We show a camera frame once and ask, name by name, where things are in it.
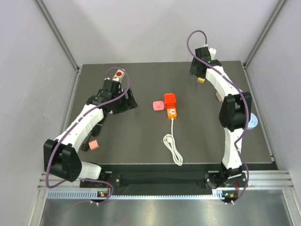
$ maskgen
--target metal frame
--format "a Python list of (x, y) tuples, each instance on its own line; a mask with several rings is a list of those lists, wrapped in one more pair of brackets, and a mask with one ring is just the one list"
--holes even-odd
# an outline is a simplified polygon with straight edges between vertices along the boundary
[[(74, 57), (72, 56), (71, 52), (69, 51), (65, 41), (63, 40), (57, 26), (55, 25), (52, 17), (50, 16), (45, 4), (42, 0), (34, 0), (37, 4), (38, 8), (42, 12), (44, 18), (46, 19), (50, 29), (52, 30), (53, 34), (55, 35), (57, 41), (62, 47), (62, 50), (66, 54), (67, 58), (69, 59), (72, 66), (77, 70), (76, 76), (74, 77), (74, 82), (72, 85), (72, 89), (69, 96), (68, 105), (65, 109), (65, 117), (63, 119), (62, 123), (62, 131), (67, 127), (69, 122), (69, 117), (72, 109), (72, 104), (74, 101), (77, 84), (79, 81), (80, 76), (80, 68), (77, 65)], [(265, 139), (268, 143), (269, 151), (271, 153), (272, 158), (275, 158), (276, 163), (279, 164), (277, 157), (275, 156), (275, 153), (273, 152), (273, 144), (269, 139), (269, 131), (266, 127), (266, 122), (264, 119), (264, 116), (261, 114), (261, 108), (258, 104), (258, 98), (256, 96), (256, 93), (254, 92), (254, 87), (252, 80), (249, 76), (247, 67), (249, 66), (250, 62), (252, 61), (253, 57), (255, 56), (256, 52), (258, 51), (259, 47), (261, 46), (263, 40), (267, 36), (269, 30), (271, 29), (272, 25), (274, 24), (277, 16), (283, 9), (284, 5), (286, 4), (287, 0), (279, 0), (277, 6), (274, 9), (274, 12), (272, 13), (270, 19), (268, 20), (267, 24), (265, 25), (262, 33), (260, 34), (256, 44), (254, 45), (252, 51), (250, 52), (246, 62), (243, 64), (243, 68), (246, 74), (246, 78), (248, 81), (248, 85), (250, 87), (250, 91), (253, 96), (253, 100), (255, 103), (255, 107), (258, 112), (259, 119), (262, 124), (263, 133), (265, 136)], [(61, 180), (60, 178), (56, 178), (54, 176), (50, 176), (50, 183), (58, 182), (58, 180)], [(75, 191), (101, 191), (104, 188), (80, 188), (80, 181), (75, 181), (73, 183), (66, 182), (59, 186), (58, 188), (54, 189), (53, 192), (56, 192), (57, 194), (60, 194), (62, 192), (64, 193), (72, 193)], [(296, 191), (294, 190), (292, 180), (290, 178), (289, 172), (287, 170), (250, 170), (250, 178), (249, 178), (249, 187), (247, 190), (282, 190), (285, 202), (288, 207), (289, 214), (291, 216), (292, 222), (294, 225), (301, 225), (301, 206), (298, 200), (298, 197), (296, 195)], [(34, 205), (34, 208), (32, 210), (32, 215), (30, 218), (29, 225), (36, 226), (40, 224), (42, 213), (44, 210), (44, 206), (46, 203), (46, 198), (48, 197), (49, 190), (45, 186), (45, 173), (42, 173), (41, 179), (39, 182), (38, 187), (38, 194), (37, 199)], [(137, 195), (137, 196), (127, 196), (127, 195), (119, 195), (119, 196), (112, 196), (112, 199), (216, 199), (216, 194), (219, 194), (218, 189), (214, 191), (213, 195), (182, 195), (182, 196), (147, 196), (147, 195)]]

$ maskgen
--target white power cord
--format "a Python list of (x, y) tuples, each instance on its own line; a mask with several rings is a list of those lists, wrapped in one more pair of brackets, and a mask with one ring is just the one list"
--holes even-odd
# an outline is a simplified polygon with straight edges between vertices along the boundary
[(183, 157), (181, 156), (181, 154), (178, 152), (177, 148), (175, 147), (173, 128), (174, 128), (174, 118), (171, 118), (171, 135), (166, 134), (163, 137), (163, 142), (164, 142), (165, 146), (170, 150), (171, 154), (173, 155), (173, 160), (174, 160), (175, 164), (177, 164), (178, 166), (182, 166)]

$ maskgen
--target white backdrop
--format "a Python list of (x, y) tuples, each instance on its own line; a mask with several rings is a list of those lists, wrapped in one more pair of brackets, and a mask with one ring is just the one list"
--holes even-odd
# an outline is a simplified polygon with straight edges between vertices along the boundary
[(43, 144), (59, 133), (75, 70), (33, 0), (0, 7), (0, 218), (29, 220)]
[(301, 200), (301, 1), (287, 1), (249, 66), (278, 164)]
[[(220, 60), (245, 61), (277, 0), (44, 0), (78, 64), (191, 61), (204, 30)], [(191, 46), (204, 44), (201, 35)]]

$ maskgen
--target cable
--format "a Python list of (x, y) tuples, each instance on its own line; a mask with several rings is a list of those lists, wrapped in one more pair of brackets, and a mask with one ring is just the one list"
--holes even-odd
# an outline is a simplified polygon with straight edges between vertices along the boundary
[(222, 76), (222, 77), (223, 77), (223, 78), (224, 78), (231, 86), (233, 86), (233, 87), (239, 92), (239, 95), (241, 96), (241, 99), (242, 99), (242, 101), (243, 101), (243, 103), (244, 103), (244, 106), (245, 106), (245, 111), (246, 111), (246, 124), (245, 124), (245, 128), (244, 128), (244, 130), (243, 130), (241, 136), (234, 142), (234, 146), (236, 147), (236, 150), (237, 150), (237, 153), (238, 153), (238, 155), (239, 155), (240, 161), (244, 164), (244, 166), (245, 166), (245, 168), (246, 168), (247, 178), (246, 178), (246, 184), (245, 184), (245, 187), (244, 187), (244, 189), (242, 190), (240, 196), (233, 202), (233, 204), (235, 204), (235, 203), (240, 199), (240, 197), (244, 194), (244, 192), (245, 192), (245, 190), (246, 190), (246, 188), (247, 188), (247, 186), (248, 186), (248, 182), (249, 182), (249, 168), (248, 168), (247, 164), (243, 161), (243, 158), (242, 158), (242, 156), (241, 156), (241, 154), (240, 154), (240, 152), (239, 152), (239, 150), (238, 150), (238, 146), (237, 146), (238, 141), (240, 141), (240, 140), (245, 136), (246, 131), (247, 131), (246, 128), (247, 128), (247, 125), (248, 125), (248, 123), (249, 123), (249, 118), (250, 118), (250, 116), (249, 116), (249, 108), (248, 108), (248, 104), (247, 104), (247, 102), (246, 102), (246, 99), (245, 99), (243, 93), (241, 92), (241, 90), (240, 90), (240, 88), (239, 88), (238, 86), (236, 86), (233, 82), (231, 82), (229, 79), (227, 79), (227, 78), (226, 78), (219, 70), (217, 70), (217, 69), (215, 69), (214, 67), (212, 67), (212, 66), (211, 66), (210, 64), (208, 64), (206, 61), (204, 61), (204, 60), (198, 58), (198, 57), (191, 51), (191, 49), (190, 49), (190, 47), (189, 47), (189, 40), (190, 40), (190, 38), (192, 37), (192, 35), (193, 35), (194, 33), (197, 33), (197, 32), (200, 32), (200, 33), (202, 33), (202, 34), (204, 35), (204, 37), (205, 37), (205, 46), (207, 46), (207, 36), (205, 35), (205, 33), (204, 33), (203, 31), (197, 30), (197, 31), (192, 32), (192, 33), (188, 36), (187, 43), (186, 43), (186, 44), (187, 44), (187, 49), (188, 49), (188, 51), (189, 51), (190, 54), (191, 54), (194, 58), (196, 58), (199, 62), (203, 63), (203, 64), (206, 65), (207, 67), (209, 67), (209, 68), (211, 68), (212, 70), (214, 70), (215, 72), (217, 72), (217, 73), (218, 73), (219, 75), (221, 75), (221, 76)]
[[(102, 181), (102, 180), (92, 180), (92, 179), (84, 179), (84, 181), (88, 181), (88, 182), (97, 182), (97, 183), (101, 183), (101, 184), (106, 184), (106, 185), (108, 185), (109, 187), (111, 187), (111, 192), (108, 194), (108, 196), (106, 197), (106, 199), (104, 199), (102, 202), (97, 202), (97, 203), (96, 203), (97, 206), (106, 203), (106, 202), (109, 200), (109, 198), (112, 196), (113, 192), (114, 192), (114, 187), (113, 187), (112, 184), (110, 184), (109, 182)], [(62, 215), (64, 215), (67, 211), (69, 211), (70, 209), (72, 209), (73, 207), (77, 206), (77, 205), (80, 204), (80, 203), (84, 203), (84, 202), (90, 202), (90, 203), (92, 203), (93, 201), (91, 201), (91, 200), (81, 200), (81, 201), (79, 201), (79, 202), (76, 202), (76, 203), (74, 203), (73, 205), (69, 206), (68, 208), (64, 209), (64, 210), (63, 210), (58, 216), (56, 216), (55, 218), (53, 218), (53, 217), (50, 216), (49, 208), (47, 208), (48, 218), (49, 218), (51, 221), (55, 221), (55, 220), (59, 219)]]
[(165, 146), (170, 150), (171, 154), (173, 155), (173, 160), (175, 164), (178, 166), (183, 165), (183, 157), (181, 154), (178, 152), (177, 148), (175, 147), (175, 141), (174, 141), (174, 118), (171, 118), (171, 134), (166, 134), (163, 137), (163, 143)]
[(56, 146), (55, 146), (54, 149), (53, 149), (53, 152), (52, 152), (51, 155), (50, 155), (50, 158), (49, 158), (49, 161), (48, 161), (48, 165), (47, 165), (47, 169), (46, 169), (46, 180), (45, 180), (45, 181), (46, 181), (46, 187), (47, 187), (47, 188), (55, 188), (55, 187), (59, 186), (60, 184), (62, 184), (62, 183), (64, 183), (64, 182), (66, 181), (66, 180), (62, 180), (62, 181), (60, 181), (59, 183), (57, 183), (57, 184), (55, 184), (55, 185), (52, 185), (52, 186), (49, 184), (49, 172), (50, 172), (50, 167), (51, 167), (53, 158), (54, 158), (54, 156), (55, 156), (55, 154), (56, 154), (56, 152), (57, 152), (58, 147), (60, 146), (60, 144), (62, 143), (62, 141), (67, 137), (67, 135), (68, 135), (68, 134), (69, 134), (69, 133), (70, 133), (70, 132), (78, 125), (78, 123), (79, 123), (79, 122), (80, 122), (87, 114), (89, 114), (91, 111), (95, 110), (96, 108), (100, 108), (100, 107), (102, 107), (102, 106), (104, 106), (104, 105), (107, 105), (107, 104), (109, 104), (109, 103), (112, 103), (112, 102), (114, 102), (114, 101), (116, 101), (116, 100), (122, 98), (122, 97), (127, 93), (127, 91), (129, 90), (129, 88), (130, 88), (130, 78), (129, 78), (127, 72), (126, 72), (124, 69), (119, 68), (119, 67), (112, 67), (112, 68), (110, 68), (110, 69), (107, 71), (107, 73), (106, 73), (106, 78), (108, 78), (108, 73), (109, 73), (111, 70), (114, 70), (114, 69), (119, 69), (119, 70), (121, 70), (121, 71), (123, 71), (123, 72), (125, 73), (125, 75), (126, 75), (126, 77), (127, 77), (127, 88), (126, 88), (126, 90), (125, 90), (120, 96), (118, 96), (118, 97), (116, 97), (116, 98), (114, 98), (114, 99), (112, 99), (112, 100), (106, 101), (106, 102), (104, 102), (104, 103), (101, 103), (101, 104), (99, 104), (99, 105), (97, 105), (97, 106), (91, 108), (91, 109), (90, 109), (89, 111), (87, 111), (86, 113), (84, 113), (84, 114), (83, 114), (83, 117), (81, 117), (81, 118), (79, 119), (78, 122), (74, 123), (74, 125), (71, 126), (70, 129), (64, 134), (64, 136), (57, 142)]

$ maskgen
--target purple cable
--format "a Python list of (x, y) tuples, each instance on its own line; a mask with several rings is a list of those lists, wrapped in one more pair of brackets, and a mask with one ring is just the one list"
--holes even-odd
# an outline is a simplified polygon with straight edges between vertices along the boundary
[[(109, 200), (109, 198), (112, 196), (112, 194), (114, 193), (114, 187), (113, 187), (110, 183), (108, 183), (108, 182), (106, 182), (106, 181), (102, 181), (102, 180), (92, 180), (92, 179), (84, 179), (84, 181), (102, 183), (102, 184), (106, 184), (106, 185), (108, 185), (108, 186), (111, 187), (111, 192), (110, 192), (110, 194), (108, 194), (108, 196), (107, 196), (107, 198), (106, 198), (105, 200), (103, 200), (102, 202), (98, 202), (99, 205), (102, 205), (102, 204), (106, 203), (106, 202)], [(81, 200), (81, 201), (79, 201), (79, 202), (76, 202), (76, 203), (74, 203), (73, 205), (71, 205), (71, 206), (69, 206), (68, 208), (66, 208), (65, 210), (63, 210), (63, 212), (61, 212), (61, 213), (60, 213), (58, 216), (56, 216), (55, 218), (50, 217), (49, 208), (47, 208), (48, 218), (49, 218), (51, 221), (55, 221), (55, 220), (59, 219), (62, 215), (64, 215), (67, 211), (69, 211), (70, 209), (72, 209), (74, 206), (76, 206), (76, 205), (78, 205), (78, 204), (80, 204), (80, 203), (84, 203), (84, 202), (91, 202), (91, 201), (90, 201), (90, 200)]]
[(239, 92), (239, 95), (241, 96), (241, 98), (242, 98), (242, 100), (243, 100), (243, 102), (244, 102), (244, 105), (245, 105), (245, 110), (246, 110), (246, 125), (245, 125), (245, 129), (243, 130), (243, 133), (241, 134), (241, 136), (234, 142), (234, 146), (235, 146), (235, 148), (236, 148), (236, 150), (237, 150), (237, 153), (238, 153), (238, 155), (239, 155), (239, 158), (240, 158), (241, 162), (244, 164), (244, 166), (245, 166), (245, 168), (246, 168), (247, 179), (246, 179), (246, 185), (244, 186), (244, 189), (243, 189), (243, 191), (241, 192), (240, 196), (233, 202), (233, 203), (236, 203), (236, 202), (240, 199), (240, 197), (243, 195), (243, 193), (245, 192), (245, 190), (246, 190), (246, 188), (247, 188), (247, 186), (248, 186), (248, 182), (249, 182), (249, 168), (248, 168), (247, 164), (243, 161), (242, 156), (241, 156), (241, 154), (240, 154), (240, 152), (239, 152), (239, 150), (238, 150), (238, 146), (237, 146), (238, 141), (240, 141), (240, 140), (245, 136), (246, 131), (247, 131), (247, 130), (246, 130), (246, 127), (247, 127), (247, 125), (248, 125), (248, 123), (249, 123), (249, 108), (248, 108), (248, 104), (247, 104), (247, 102), (246, 102), (246, 99), (245, 99), (243, 93), (241, 92), (241, 90), (240, 90), (240, 88), (239, 88), (238, 86), (236, 86), (233, 82), (231, 82), (229, 79), (227, 79), (220, 71), (218, 71), (217, 69), (215, 69), (214, 67), (212, 67), (212, 66), (211, 66), (210, 64), (208, 64), (206, 61), (204, 61), (204, 60), (198, 58), (198, 57), (191, 51), (191, 49), (190, 49), (190, 47), (189, 47), (189, 40), (190, 40), (190, 38), (192, 37), (192, 35), (193, 35), (194, 33), (197, 33), (197, 32), (200, 32), (200, 33), (202, 33), (202, 34), (204, 35), (204, 37), (205, 37), (205, 45), (207, 46), (207, 36), (206, 36), (205, 32), (203, 32), (203, 31), (201, 31), (201, 30), (197, 30), (197, 31), (192, 32), (192, 33), (188, 36), (187, 43), (186, 43), (186, 44), (187, 44), (187, 49), (188, 49), (188, 51), (189, 51), (190, 54), (191, 54), (194, 58), (196, 58), (199, 62), (205, 64), (207, 67), (209, 67), (209, 68), (211, 68), (212, 70), (214, 70), (215, 72), (217, 72), (217, 73), (218, 73), (219, 75), (221, 75), (221, 76), (222, 76), (222, 77), (223, 77), (223, 78), (224, 78), (231, 86), (233, 86), (233, 87)]
[[(120, 96), (118, 96), (118, 97), (116, 97), (116, 98), (114, 98), (112, 100), (106, 101), (104, 103), (101, 103), (101, 104), (99, 104), (99, 105), (91, 108), (89, 111), (87, 111), (86, 113), (83, 114), (83, 117), (85, 117), (87, 114), (89, 114), (91, 111), (95, 110), (96, 108), (102, 107), (104, 105), (107, 105), (109, 103), (112, 103), (112, 102), (114, 102), (114, 101), (122, 98), (126, 94), (126, 92), (129, 90), (129, 88), (130, 88), (130, 78), (129, 78), (127, 72), (124, 69), (119, 68), (119, 67), (112, 67), (112, 68), (110, 68), (107, 71), (106, 78), (108, 78), (108, 73), (111, 70), (114, 70), (114, 69), (121, 70), (121, 71), (123, 71), (126, 74), (126, 77), (127, 77), (127, 88), (126, 88), (126, 90)], [(53, 149), (53, 152), (50, 155), (49, 162), (48, 162), (47, 169), (46, 169), (46, 180), (45, 181), (46, 181), (46, 187), (47, 188), (55, 188), (55, 187), (59, 186), (60, 184), (62, 184), (62, 183), (64, 183), (66, 181), (66, 180), (62, 180), (62, 181), (60, 181), (59, 183), (57, 183), (55, 185), (52, 185), (52, 186), (49, 185), (49, 172), (50, 172), (50, 167), (51, 167), (53, 158), (54, 158), (54, 156), (55, 156), (55, 154), (57, 152), (58, 147), (60, 146), (60, 144), (62, 143), (62, 141), (67, 137), (67, 135), (76, 127), (77, 124), (78, 124), (78, 122), (74, 123), (74, 125), (72, 127), (70, 127), (70, 129), (64, 134), (64, 136), (57, 142), (56, 146)]]

